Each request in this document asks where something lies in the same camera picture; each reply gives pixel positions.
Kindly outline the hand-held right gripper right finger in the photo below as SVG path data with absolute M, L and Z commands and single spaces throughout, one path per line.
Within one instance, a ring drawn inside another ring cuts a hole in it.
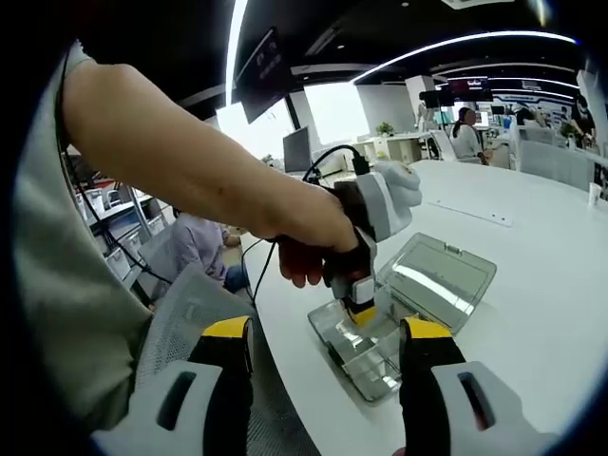
M 400 322 L 399 400 L 406 455 L 543 455 L 558 441 L 524 417 L 519 395 L 450 331 L 415 317 Z

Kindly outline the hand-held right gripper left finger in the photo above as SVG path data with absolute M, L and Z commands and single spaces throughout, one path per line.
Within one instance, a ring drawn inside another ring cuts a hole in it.
M 190 358 L 173 361 L 131 396 L 111 430 L 92 439 L 104 455 L 245 455 L 253 404 L 253 318 L 205 329 Z

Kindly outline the person's left hand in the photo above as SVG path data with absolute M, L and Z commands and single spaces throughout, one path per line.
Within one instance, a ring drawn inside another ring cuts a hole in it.
M 299 182 L 281 216 L 280 272 L 297 288 L 321 281 L 324 254 L 347 253 L 358 246 L 341 203 L 321 187 Z

